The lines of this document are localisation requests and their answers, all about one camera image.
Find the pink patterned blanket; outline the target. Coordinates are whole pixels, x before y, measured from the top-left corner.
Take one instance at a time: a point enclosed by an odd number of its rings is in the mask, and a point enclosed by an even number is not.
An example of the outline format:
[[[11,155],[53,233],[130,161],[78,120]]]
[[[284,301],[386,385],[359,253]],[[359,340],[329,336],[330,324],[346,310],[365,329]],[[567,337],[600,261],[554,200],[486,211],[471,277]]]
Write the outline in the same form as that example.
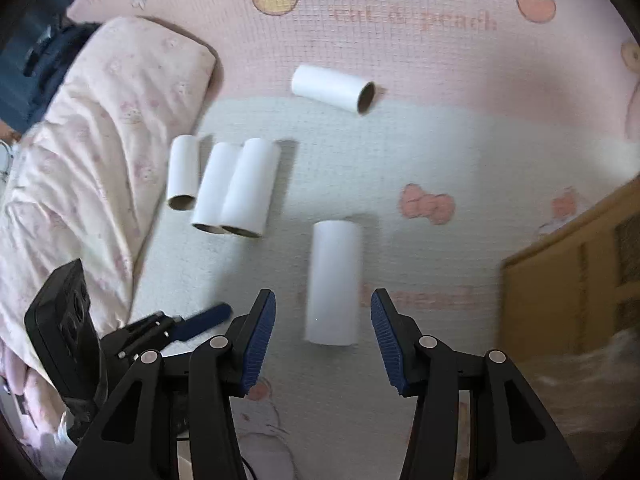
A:
[[[18,444],[49,479],[62,477],[74,445],[25,313],[50,273],[77,259],[96,331],[126,324],[171,142],[193,130],[215,64],[208,47],[178,32],[114,18],[18,144],[1,197],[1,369],[26,401]]]

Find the white cardboard tube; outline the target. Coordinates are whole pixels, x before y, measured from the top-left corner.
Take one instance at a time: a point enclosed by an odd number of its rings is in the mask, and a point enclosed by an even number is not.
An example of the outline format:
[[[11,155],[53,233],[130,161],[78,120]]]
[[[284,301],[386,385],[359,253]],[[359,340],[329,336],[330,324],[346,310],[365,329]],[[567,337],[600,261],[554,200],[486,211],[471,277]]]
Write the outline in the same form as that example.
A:
[[[300,64],[291,79],[296,96],[363,114],[376,92],[375,83],[329,68]]]
[[[228,142],[219,142],[210,151],[191,218],[195,229],[213,234],[226,232],[220,215],[240,151],[238,144]]]
[[[167,205],[175,210],[191,209],[198,194],[199,178],[198,139],[192,134],[177,136],[169,153]]]
[[[249,237],[264,235],[280,155],[280,146],[265,139],[243,144],[220,212],[223,229]]]

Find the white tube in box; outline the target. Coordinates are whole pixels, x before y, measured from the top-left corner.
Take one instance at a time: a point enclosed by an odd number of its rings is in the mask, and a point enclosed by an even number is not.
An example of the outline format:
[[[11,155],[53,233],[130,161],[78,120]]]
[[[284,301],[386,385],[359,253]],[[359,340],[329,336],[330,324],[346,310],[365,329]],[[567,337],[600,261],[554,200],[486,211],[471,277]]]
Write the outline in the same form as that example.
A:
[[[307,283],[306,341],[337,347],[357,343],[362,256],[359,224],[326,220],[314,225]]]

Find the brown cardboard box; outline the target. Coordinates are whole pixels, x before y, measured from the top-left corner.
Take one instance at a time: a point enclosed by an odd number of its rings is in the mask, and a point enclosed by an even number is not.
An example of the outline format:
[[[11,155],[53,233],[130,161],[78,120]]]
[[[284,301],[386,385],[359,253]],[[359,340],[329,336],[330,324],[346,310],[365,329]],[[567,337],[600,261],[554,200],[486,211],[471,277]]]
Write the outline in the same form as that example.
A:
[[[499,347],[579,356],[639,326],[639,179],[503,260]]]

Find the pink hello kitty mat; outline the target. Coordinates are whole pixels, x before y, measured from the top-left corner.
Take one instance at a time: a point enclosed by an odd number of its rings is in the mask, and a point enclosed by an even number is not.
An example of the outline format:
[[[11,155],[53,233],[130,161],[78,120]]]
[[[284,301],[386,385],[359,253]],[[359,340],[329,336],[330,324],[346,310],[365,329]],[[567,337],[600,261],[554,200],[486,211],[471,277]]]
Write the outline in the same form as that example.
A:
[[[282,145],[261,238],[163,208],[132,315],[278,314],[255,401],[241,408],[258,474],[395,479],[413,403],[390,385],[367,307],[351,347],[304,338],[314,224],[363,230],[360,297],[384,287],[451,348],[496,341],[499,266],[639,170],[634,35],[608,0],[75,0],[76,21],[137,15],[206,42],[218,65],[205,144]],[[375,83],[363,114],[296,96],[300,64]]]

